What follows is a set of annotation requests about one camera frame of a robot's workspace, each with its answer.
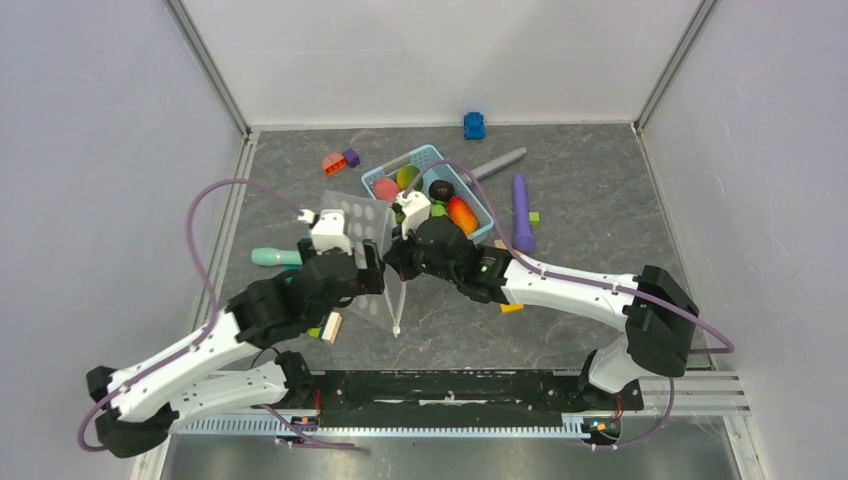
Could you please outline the clear polka dot zip bag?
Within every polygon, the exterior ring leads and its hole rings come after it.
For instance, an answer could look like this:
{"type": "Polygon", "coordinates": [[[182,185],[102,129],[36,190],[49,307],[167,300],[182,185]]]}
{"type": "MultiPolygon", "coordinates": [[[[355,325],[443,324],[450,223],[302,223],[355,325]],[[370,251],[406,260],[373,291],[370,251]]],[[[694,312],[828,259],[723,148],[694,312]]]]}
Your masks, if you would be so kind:
{"type": "Polygon", "coordinates": [[[357,296],[345,311],[397,337],[406,300],[406,286],[398,273],[382,262],[392,244],[396,226],[393,210],[387,202],[358,197],[342,192],[326,191],[320,207],[344,213],[346,235],[352,242],[354,258],[361,272],[370,272],[368,279],[382,288],[379,293],[357,296]]]}

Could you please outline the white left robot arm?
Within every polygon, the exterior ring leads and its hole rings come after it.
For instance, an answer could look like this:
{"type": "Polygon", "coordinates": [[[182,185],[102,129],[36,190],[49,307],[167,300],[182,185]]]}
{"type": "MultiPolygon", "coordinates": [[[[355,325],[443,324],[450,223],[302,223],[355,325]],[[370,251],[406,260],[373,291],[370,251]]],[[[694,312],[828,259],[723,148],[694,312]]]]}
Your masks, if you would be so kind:
{"type": "Polygon", "coordinates": [[[208,374],[242,358],[323,326],[353,299],[384,290],[385,264],[377,244],[360,242],[365,265],[353,252],[334,248],[318,253],[314,241],[298,243],[304,264],[270,279],[255,281],[214,307],[197,330],[131,367],[98,366],[86,375],[96,405],[85,418],[95,425],[97,445],[78,433],[81,448],[108,451],[117,458],[147,452],[180,427],[233,407],[306,405],[314,381],[299,354],[284,352],[241,374],[209,379],[208,374]]]}

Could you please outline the orange red toy fruit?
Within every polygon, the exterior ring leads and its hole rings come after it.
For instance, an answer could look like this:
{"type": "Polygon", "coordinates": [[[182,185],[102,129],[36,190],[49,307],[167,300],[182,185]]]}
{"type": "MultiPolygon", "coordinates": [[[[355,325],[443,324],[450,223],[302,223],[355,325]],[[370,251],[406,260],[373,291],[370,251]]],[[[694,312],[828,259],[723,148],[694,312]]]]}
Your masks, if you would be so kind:
{"type": "Polygon", "coordinates": [[[446,211],[451,221],[460,230],[470,237],[479,226],[478,219],[471,207],[459,196],[452,197],[446,206],[446,211]]]}

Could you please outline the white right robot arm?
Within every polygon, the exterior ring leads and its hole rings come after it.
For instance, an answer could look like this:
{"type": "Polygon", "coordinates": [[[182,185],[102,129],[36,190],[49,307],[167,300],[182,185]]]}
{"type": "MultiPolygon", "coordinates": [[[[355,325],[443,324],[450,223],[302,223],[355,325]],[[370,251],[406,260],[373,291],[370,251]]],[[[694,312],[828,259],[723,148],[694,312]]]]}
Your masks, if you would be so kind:
{"type": "Polygon", "coordinates": [[[426,274],[479,303],[545,307],[619,330],[618,339],[589,355],[577,382],[591,408],[606,406],[636,378],[679,378],[687,370],[699,309],[663,268],[602,274],[549,265],[476,244],[445,217],[395,233],[384,259],[402,280],[426,274]]]}

